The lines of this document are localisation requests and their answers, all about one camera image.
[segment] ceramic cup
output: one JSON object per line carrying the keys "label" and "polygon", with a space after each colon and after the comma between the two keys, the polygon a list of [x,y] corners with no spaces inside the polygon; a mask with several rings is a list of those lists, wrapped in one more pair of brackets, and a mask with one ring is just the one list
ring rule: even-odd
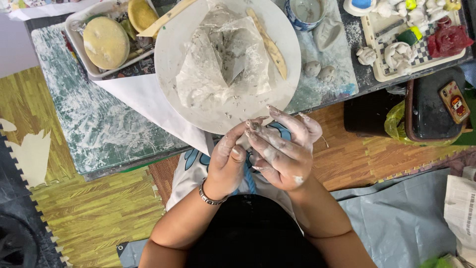
{"label": "ceramic cup", "polygon": [[327,0],[286,0],[284,13],[298,31],[310,31],[325,17]]}

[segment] bracelet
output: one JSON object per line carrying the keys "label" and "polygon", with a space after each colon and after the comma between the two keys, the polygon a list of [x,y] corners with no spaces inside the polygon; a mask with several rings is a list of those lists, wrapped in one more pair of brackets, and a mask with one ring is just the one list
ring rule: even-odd
{"label": "bracelet", "polygon": [[215,200],[211,200],[210,198],[208,198],[205,195],[205,193],[203,192],[203,184],[205,183],[206,179],[207,179],[207,177],[203,178],[203,181],[200,184],[200,187],[198,188],[198,192],[200,193],[200,197],[203,199],[203,201],[205,201],[205,203],[207,203],[209,205],[220,205],[221,203],[225,202],[228,199],[228,196],[225,196],[225,198],[223,198],[219,201],[215,201]]}

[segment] newspaper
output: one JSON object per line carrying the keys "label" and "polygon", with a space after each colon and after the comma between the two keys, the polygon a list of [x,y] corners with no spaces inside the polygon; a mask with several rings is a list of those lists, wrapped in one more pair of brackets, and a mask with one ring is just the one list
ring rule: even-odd
{"label": "newspaper", "polygon": [[476,264],[476,182],[448,175],[444,217],[456,235],[458,256]]}

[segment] cartoon phone case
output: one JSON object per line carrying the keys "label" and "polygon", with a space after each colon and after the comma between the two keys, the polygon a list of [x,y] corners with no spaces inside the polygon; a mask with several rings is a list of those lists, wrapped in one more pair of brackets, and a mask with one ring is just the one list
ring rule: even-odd
{"label": "cartoon phone case", "polygon": [[457,124],[460,124],[469,116],[468,105],[463,99],[463,95],[455,81],[451,81],[444,88],[440,89],[439,94],[448,112]]}

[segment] person's right hand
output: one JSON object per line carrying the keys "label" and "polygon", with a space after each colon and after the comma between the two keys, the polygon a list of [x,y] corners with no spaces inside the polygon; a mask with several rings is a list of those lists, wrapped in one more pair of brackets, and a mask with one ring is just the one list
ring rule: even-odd
{"label": "person's right hand", "polygon": [[318,122],[299,113],[301,121],[271,105],[269,115],[291,132],[291,141],[276,135],[256,122],[247,120],[245,131],[251,146],[264,158],[253,166],[275,187],[290,191],[301,186],[312,168],[313,143],[322,135]]}

